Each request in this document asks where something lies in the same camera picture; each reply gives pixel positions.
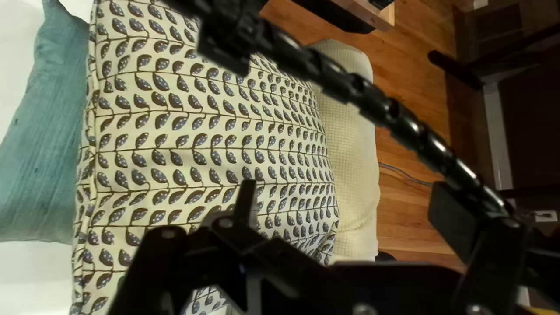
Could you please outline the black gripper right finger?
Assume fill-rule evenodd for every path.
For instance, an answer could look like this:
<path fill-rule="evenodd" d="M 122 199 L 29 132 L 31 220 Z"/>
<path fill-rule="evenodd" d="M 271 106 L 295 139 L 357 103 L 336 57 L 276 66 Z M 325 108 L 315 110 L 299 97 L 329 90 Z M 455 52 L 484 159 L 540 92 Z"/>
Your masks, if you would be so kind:
<path fill-rule="evenodd" d="M 488 257 L 484 246 L 493 220 L 444 181 L 432 185 L 428 222 L 462 262 L 477 264 Z"/>

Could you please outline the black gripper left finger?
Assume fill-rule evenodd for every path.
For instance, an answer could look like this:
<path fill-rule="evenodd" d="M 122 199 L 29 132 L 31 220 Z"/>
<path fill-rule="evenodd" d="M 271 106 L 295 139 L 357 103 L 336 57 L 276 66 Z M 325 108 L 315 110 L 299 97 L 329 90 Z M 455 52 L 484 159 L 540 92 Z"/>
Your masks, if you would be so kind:
<path fill-rule="evenodd" d="M 255 201 L 255 187 L 253 180 L 243 180 L 238 190 L 238 199 L 232 209 L 232 222 L 236 225 L 248 225 L 252 220 L 252 208 Z"/>

